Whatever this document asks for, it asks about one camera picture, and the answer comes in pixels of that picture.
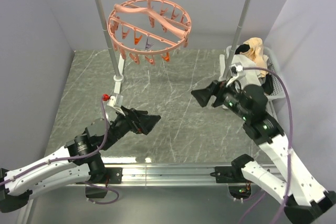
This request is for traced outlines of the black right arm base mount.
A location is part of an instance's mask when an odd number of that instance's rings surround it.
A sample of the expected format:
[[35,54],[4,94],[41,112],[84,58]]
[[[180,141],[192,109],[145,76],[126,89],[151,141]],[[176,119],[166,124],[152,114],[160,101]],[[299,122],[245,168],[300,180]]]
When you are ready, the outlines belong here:
[[242,168],[252,161],[251,156],[243,154],[231,161],[230,166],[215,166],[210,176],[215,178],[217,184],[229,184],[228,190],[234,199],[251,199],[251,181],[243,177]]

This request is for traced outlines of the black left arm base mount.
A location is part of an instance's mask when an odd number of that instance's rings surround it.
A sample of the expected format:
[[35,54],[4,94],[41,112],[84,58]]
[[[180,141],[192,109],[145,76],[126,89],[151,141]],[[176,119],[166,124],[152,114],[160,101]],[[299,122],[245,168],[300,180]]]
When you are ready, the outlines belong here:
[[108,189],[112,185],[120,185],[122,182],[123,168],[108,167],[106,173],[98,182],[85,184],[86,198],[94,202],[95,199],[104,199],[108,194]]

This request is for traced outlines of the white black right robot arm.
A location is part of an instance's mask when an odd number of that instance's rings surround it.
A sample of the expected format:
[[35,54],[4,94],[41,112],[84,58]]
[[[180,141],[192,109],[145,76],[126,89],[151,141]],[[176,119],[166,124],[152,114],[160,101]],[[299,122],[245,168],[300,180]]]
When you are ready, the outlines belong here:
[[200,106],[207,106],[215,96],[212,107],[224,105],[240,117],[250,139],[274,163],[279,179],[262,168],[251,156],[244,154],[231,162],[229,173],[219,168],[214,177],[233,178],[237,182],[253,182],[284,206],[291,223],[313,223],[335,205],[335,192],[326,190],[311,175],[303,162],[289,147],[289,140],[277,120],[266,111],[268,99],[262,87],[249,84],[243,89],[235,83],[213,81],[204,89],[193,90],[192,96]]

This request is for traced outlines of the black underwear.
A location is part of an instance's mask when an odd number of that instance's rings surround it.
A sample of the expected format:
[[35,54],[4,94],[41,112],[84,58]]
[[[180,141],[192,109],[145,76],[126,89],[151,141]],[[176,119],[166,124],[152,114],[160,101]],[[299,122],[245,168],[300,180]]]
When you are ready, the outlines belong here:
[[235,50],[235,54],[236,55],[240,55],[240,54],[245,54],[250,50],[250,46],[248,44],[242,44],[239,45],[236,50]]

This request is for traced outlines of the beige underwear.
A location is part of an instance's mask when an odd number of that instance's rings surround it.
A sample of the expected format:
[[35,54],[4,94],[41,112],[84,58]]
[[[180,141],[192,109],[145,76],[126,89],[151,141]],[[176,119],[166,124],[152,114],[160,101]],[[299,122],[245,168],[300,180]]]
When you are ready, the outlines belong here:
[[243,45],[249,46],[249,49],[244,53],[247,58],[252,60],[257,67],[267,68],[268,56],[264,55],[263,40],[261,38],[250,38]]

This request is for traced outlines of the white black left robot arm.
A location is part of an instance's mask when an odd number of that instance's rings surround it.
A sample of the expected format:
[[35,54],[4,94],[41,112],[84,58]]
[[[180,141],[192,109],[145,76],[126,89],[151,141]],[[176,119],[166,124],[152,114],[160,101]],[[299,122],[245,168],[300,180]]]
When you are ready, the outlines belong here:
[[1,169],[1,212],[16,211],[43,193],[76,183],[100,183],[108,178],[101,151],[127,133],[148,135],[160,121],[147,111],[121,108],[113,121],[94,120],[83,133],[48,156],[24,167]]

